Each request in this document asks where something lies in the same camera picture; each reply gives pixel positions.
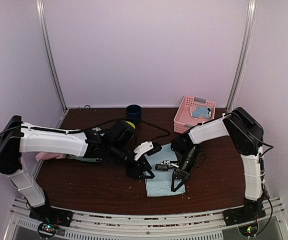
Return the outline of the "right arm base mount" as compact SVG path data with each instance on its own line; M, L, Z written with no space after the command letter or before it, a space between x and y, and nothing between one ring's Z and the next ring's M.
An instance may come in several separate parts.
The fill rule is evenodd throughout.
M245 206L229 208L223 212L226 226L238 226L238 231L243 237L255 237L259 232L258 220L266 216L263 209L254 211Z

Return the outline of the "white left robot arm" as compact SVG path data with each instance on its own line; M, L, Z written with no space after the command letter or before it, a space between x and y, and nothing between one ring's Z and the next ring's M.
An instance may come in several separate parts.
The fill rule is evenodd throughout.
M135 136L135 126L124 119L115 120L110 129L64 130L23 122L13 116L0 132L0 173L7 175L26 198L37 217L51 222L56 217L46 192L25 170L22 154L44 152L64 154L75 158L111 160L125 168L133 179L153 179L152 167L145 154L154 148L146 141L134 150L126 146Z

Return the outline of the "light blue towel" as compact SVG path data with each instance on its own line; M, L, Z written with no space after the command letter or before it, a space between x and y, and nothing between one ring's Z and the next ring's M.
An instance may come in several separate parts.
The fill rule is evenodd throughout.
M153 179L145 180L146 195L150 198L176 196L186 193L185 185L181 186L176 192L171 191L173 169L167 171L155 169L155 165L161 164L163 161L177 161L177 156L170 146L170 143L165 144L162 146L161 151L151 156L146 155L146 159L152 166L152 172L155 175Z

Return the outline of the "patterned blue pastel towel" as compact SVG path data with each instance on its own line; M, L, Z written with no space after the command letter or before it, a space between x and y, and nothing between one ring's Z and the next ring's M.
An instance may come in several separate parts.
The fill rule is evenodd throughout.
M211 119L213 114L213 109L207 106L195 106L190 107L190 116L192 118L203 118Z

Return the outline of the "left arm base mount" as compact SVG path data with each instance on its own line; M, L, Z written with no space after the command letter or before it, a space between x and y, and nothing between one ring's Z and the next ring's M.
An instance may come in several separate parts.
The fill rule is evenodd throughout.
M41 223L37 227L37 233L42 239L54 237L61 227L69 227L73 218L73 213L69 210L51 208L50 212L38 213L31 209L29 217L39 220Z

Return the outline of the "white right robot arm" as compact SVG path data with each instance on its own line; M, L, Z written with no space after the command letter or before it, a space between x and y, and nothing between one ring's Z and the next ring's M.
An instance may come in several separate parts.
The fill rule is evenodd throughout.
M209 140L230 137L240 154L245 179L244 204L240 210L243 220L250 221L259 214L264 194L264 155L267 147L263 141L263 127L242 107L206 123L198 123L171 142L171 149L182 156L172 173L171 191L176 192L186 184L201 151L200 144Z

